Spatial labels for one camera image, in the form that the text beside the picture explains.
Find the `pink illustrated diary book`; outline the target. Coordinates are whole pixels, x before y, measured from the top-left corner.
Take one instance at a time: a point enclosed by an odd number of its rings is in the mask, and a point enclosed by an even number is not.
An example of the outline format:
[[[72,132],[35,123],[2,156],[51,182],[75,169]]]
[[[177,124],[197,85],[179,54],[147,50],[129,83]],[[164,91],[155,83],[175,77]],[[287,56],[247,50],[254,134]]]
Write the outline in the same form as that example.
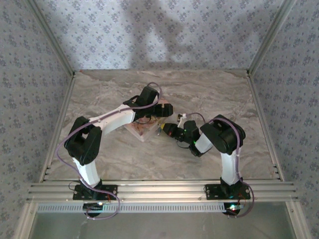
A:
[[[166,99],[161,98],[158,100],[158,103],[169,103]],[[137,121],[134,121],[135,112],[134,109],[145,109],[142,107],[134,107],[131,110],[125,111],[125,124],[124,127],[133,134],[138,140],[144,142],[146,141],[151,134],[153,134],[160,126],[161,123],[165,121],[167,117],[151,117],[142,118]]]

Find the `aluminium mounting rail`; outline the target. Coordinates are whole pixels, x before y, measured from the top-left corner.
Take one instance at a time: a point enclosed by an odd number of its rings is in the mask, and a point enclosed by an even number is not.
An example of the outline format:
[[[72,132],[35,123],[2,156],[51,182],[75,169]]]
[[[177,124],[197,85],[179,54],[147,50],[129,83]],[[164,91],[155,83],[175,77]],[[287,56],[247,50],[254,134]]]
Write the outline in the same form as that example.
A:
[[[117,196],[128,202],[204,202],[204,187],[217,180],[105,180],[103,184],[116,185]],[[292,182],[280,180],[249,180],[256,202],[298,201]],[[35,202],[70,202],[75,183],[67,180],[49,180],[31,184],[26,199]]]

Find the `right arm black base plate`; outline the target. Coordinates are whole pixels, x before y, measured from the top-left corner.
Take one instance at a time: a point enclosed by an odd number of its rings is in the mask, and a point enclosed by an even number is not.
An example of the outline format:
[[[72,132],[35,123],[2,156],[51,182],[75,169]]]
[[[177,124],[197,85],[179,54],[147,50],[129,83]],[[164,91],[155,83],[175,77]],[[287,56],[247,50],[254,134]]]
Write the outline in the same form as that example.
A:
[[[241,185],[231,193],[226,194],[220,184],[206,184],[204,186],[204,192],[207,200],[251,199],[250,190],[245,185]]]

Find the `aluminium table side rail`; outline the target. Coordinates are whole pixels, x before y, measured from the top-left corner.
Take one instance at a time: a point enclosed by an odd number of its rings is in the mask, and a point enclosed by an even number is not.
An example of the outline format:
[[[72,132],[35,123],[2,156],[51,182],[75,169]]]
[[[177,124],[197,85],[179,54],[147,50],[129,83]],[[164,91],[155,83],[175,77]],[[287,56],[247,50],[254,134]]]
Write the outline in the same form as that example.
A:
[[[62,123],[63,123],[64,117],[66,115],[68,104],[69,104],[69,101],[70,101],[70,98],[72,95],[72,91],[74,88],[74,84],[75,84],[75,80],[74,80],[75,74],[76,74],[76,72],[73,72],[73,74],[71,75],[70,83],[66,89],[66,93],[64,94],[62,105],[61,105],[59,115],[57,118],[57,122],[56,122],[56,125],[54,128],[53,137],[51,139],[51,142],[50,142],[50,145],[48,148],[48,152],[47,152],[46,157],[45,157],[44,165],[42,167],[38,183],[44,182],[46,170],[47,170],[48,166],[51,165],[52,159],[54,158],[54,153],[55,153],[55,150],[58,146],[59,137],[61,134]]]
[[[276,167],[277,169],[277,173],[276,173],[276,178],[279,179],[280,181],[285,181],[285,177],[284,174],[282,172],[281,166],[280,166],[280,162],[279,162],[279,158],[277,156],[276,153],[276,149],[275,149],[275,144],[272,140],[271,134],[270,134],[270,130],[266,121],[266,117],[262,108],[262,104],[261,101],[259,99],[259,96],[257,94],[257,90],[256,87],[254,85],[254,82],[251,78],[250,75],[247,75],[248,77],[248,84],[252,93],[252,97],[254,99],[255,102],[255,106],[256,106],[256,110],[259,116],[259,120],[260,120],[260,124],[261,124],[261,128],[265,137],[265,141],[266,141],[266,145],[272,160],[273,165]]]

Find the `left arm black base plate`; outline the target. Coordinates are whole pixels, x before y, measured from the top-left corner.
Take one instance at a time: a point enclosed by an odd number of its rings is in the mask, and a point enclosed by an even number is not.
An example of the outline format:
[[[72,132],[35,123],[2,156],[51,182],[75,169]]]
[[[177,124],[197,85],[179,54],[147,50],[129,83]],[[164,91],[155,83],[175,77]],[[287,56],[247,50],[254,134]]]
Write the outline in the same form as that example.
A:
[[[94,187],[98,190],[108,191],[110,193],[113,193],[117,195],[117,185],[104,185],[104,184],[98,184]],[[114,201],[116,198],[112,195],[96,192],[88,187],[86,187],[83,184],[78,184],[75,186],[73,190],[73,200],[110,200]]]

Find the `aluminium frame post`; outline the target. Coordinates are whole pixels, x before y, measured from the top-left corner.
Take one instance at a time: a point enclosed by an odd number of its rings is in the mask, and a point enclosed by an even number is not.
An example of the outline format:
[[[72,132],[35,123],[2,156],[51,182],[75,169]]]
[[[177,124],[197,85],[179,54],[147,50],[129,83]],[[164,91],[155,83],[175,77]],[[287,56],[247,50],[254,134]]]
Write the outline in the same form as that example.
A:
[[[266,56],[268,50],[270,49],[275,37],[279,33],[281,27],[284,25],[289,13],[296,4],[297,0],[283,0],[282,4],[276,10],[274,18],[266,31],[266,34],[261,42],[259,49],[257,50],[254,58],[247,69],[247,75],[251,78],[256,73],[258,67],[262,63],[262,60]]]
[[[40,7],[37,5],[35,0],[24,0],[25,3],[28,5],[31,13],[33,14],[35,20],[39,24],[40,28],[42,29],[46,39],[48,40],[53,52],[57,56],[58,60],[62,64],[62,67],[64,68],[65,72],[73,76],[74,71],[65,56],[62,48],[60,47],[56,37],[54,36],[53,31],[50,29],[49,24],[47,23],[45,15],[42,13]]]

